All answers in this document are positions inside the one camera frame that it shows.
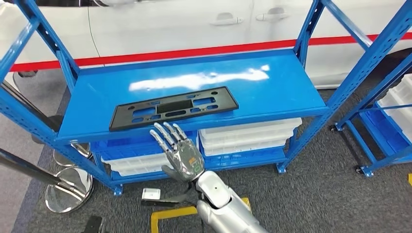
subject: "stacked white trays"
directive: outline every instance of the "stacked white trays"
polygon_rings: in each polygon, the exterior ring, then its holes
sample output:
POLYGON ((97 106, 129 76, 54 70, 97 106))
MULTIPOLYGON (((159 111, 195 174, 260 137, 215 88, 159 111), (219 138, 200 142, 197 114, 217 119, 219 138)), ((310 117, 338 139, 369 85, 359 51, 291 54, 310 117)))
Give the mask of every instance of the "stacked white trays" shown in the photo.
MULTIPOLYGON (((406 74, 402 81, 390 88, 386 96, 378 100, 380 107, 399 106, 412 103, 412 74, 406 74)), ((387 115, 397 123, 403 134, 412 142, 412 107, 385 109, 387 115)))
POLYGON ((131 176, 161 171, 162 165, 168 165, 171 167, 165 153, 109 161, 102 159, 102 162, 110 164, 110 169, 112 169, 112 171, 117 171, 121 176, 131 176))
POLYGON ((210 128, 199 131, 205 156, 284 146, 301 118, 210 128))

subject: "car body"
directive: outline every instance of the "car body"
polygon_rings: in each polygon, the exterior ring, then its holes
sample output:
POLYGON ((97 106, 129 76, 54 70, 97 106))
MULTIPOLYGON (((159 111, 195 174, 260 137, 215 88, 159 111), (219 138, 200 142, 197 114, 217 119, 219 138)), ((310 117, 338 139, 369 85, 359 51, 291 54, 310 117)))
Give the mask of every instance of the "car body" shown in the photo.
MULTIPOLYGON (((220 52, 291 47, 311 0, 146 0, 110 7, 40 6, 81 66, 171 59, 220 52)), ((363 32, 376 37, 404 0, 335 0, 363 32)), ((337 87, 364 53, 326 9, 314 30, 306 70, 318 88, 337 87)), ((0 54, 27 20, 11 3, 0 5, 0 54)), ((412 33, 390 52, 412 48, 412 33)), ((13 71, 58 67, 35 34, 13 71)))

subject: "robot finger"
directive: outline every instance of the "robot finger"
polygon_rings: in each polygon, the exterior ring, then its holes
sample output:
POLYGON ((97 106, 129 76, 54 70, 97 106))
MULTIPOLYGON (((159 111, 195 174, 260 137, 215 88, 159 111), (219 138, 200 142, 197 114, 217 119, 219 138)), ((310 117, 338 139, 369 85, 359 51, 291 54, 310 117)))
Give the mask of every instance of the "robot finger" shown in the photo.
POLYGON ((175 142, 174 142, 173 138, 170 136, 170 134, 168 132, 166 132, 166 130, 159 123, 156 122, 154 124, 154 126, 156 127, 156 129, 158 129, 163 134, 166 141, 173 147, 175 142))
POLYGON ((187 139, 187 136, 186 136, 185 132, 184 132, 177 124, 173 124, 173 126, 174 126, 174 127, 176 128, 176 130, 179 132, 180 137, 181 137, 183 140, 186 140, 186 139, 187 139))
POLYGON ((156 133, 154 130, 150 130, 150 134, 154 137, 154 139, 159 143, 162 150, 167 153, 170 151, 169 147, 166 145, 165 141, 156 133))
POLYGON ((173 137, 177 140, 177 141, 181 141, 182 139, 180 138, 179 134, 176 132, 176 130, 174 130, 174 128, 167 122, 163 122, 163 125, 166 126, 166 128, 168 128, 168 130, 170 131, 170 133, 173 135, 173 137))

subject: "yellow floor marking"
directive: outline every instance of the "yellow floor marking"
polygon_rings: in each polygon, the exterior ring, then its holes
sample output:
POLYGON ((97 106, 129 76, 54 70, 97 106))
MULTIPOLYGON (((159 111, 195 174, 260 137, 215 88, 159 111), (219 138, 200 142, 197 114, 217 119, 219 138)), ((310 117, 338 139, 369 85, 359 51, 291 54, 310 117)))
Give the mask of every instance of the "yellow floor marking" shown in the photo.
MULTIPOLYGON (((248 205, 249 208, 250 208, 250 202, 249 202, 248 198, 242 198, 242 201, 245 202, 246 205, 248 205)), ((195 214, 197 214, 197 210, 193 206, 182 207, 182 208, 174 209, 174 210, 163 210, 163 211, 153 212, 152 216, 151 216, 152 233, 159 233, 158 222, 161 219, 187 216, 187 215, 195 215, 195 214)))

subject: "shelf frame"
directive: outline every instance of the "shelf frame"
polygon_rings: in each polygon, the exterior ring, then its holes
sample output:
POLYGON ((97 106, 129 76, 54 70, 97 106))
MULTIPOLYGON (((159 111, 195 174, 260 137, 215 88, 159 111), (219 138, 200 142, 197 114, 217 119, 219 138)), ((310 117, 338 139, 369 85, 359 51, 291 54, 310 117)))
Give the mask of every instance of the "shelf frame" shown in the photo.
MULTIPOLYGON (((20 8, 24 15, 29 20, 28 26, 19 35, 16 42, 11 46, 5 56, 0 61, 0 78, 3 81, 7 72, 21 53, 23 47, 27 43, 30 36, 36 30, 52 52, 58 58, 62 71, 64 73, 69 90, 75 90, 78 77, 81 72, 92 72, 93 69, 80 69, 67 49, 58 38, 55 31, 46 21, 39 8, 33 0, 15 0, 14 3, 20 8)), ((328 8, 331 13, 338 19, 340 23, 353 35, 357 42, 365 49, 365 54, 360 58, 353 70, 348 74, 341 86, 334 92, 332 97, 326 102, 324 109, 314 111, 313 116, 316 116, 312 123, 305 129, 299 139, 296 134, 290 139, 290 148, 286 152, 285 159, 282 162, 274 162, 279 173, 286 172, 287 166, 300 153, 305 145, 318 133, 318 131, 325 125, 331 116, 338 110, 343 102, 353 93, 359 84, 366 78, 366 76, 376 67, 376 65, 383 59, 383 57, 390 51, 397 41, 406 33, 411 26, 411 11, 412 0, 406 0, 400 10, 396 13, 394 18, 385 27, 382 33, 370 45, 370 41, 365 38, 364 34, 355 26, 355 24, 333 4, 330 0, 314 0, 309 13, 305 19, 302 30, 298 36, 296 44, 293 48, 293 53, 301 63, 302 67, 306 65, 306 58, 308 52, 309 39, 313 33, 314 28, 322 14, 324 8, 328 8)), ((31 134, 34 134, 40 140, 45 142, 51 148, 54 148, 68 159, 73 161, 76 165, 90 173, 94 178, 99 180, 102 184, 113 190, 115 195, 122 194, 122 185, 126 182, 113 180, 106 174, 104 167, 100 161, 96 164, 87 160, 73 147, 69 145, 69 141, 73 138, 59 138, 59 131, 54 128, 43 114, 35 108, 29 101, 23 101, 24 98, 17 98, 16 90, 7 85, 2 85, 0 88, 0 112, 6 115, 13 122, 21 126, 23 129, 31 134)), ((95 137, 94 139, 107 139, 107 135, 95 137)))

